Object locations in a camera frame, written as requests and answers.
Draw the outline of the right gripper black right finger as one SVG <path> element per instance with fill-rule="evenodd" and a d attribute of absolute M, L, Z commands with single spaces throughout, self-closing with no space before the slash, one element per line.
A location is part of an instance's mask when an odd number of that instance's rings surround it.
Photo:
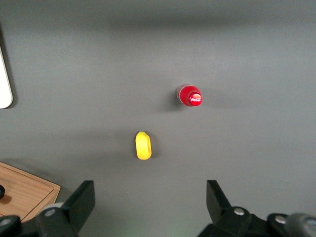
<path fill-rule="evenodd" d="M 206 206 L 212 223 L 200 237 L 266 237 L 266 222 L 239 206 L 231 206 L 218 182 L 206 184 Z"/>

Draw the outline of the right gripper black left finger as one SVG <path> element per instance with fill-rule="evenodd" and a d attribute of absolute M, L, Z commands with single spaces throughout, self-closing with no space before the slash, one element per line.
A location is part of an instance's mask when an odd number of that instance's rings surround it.
<path fill-rule="evenodd" d="M 78 237 L 94 207 L 94 182 L 83 181 L 60 207 L 46 208 L 36 217 L 38 235 L 40 237 Z"/>

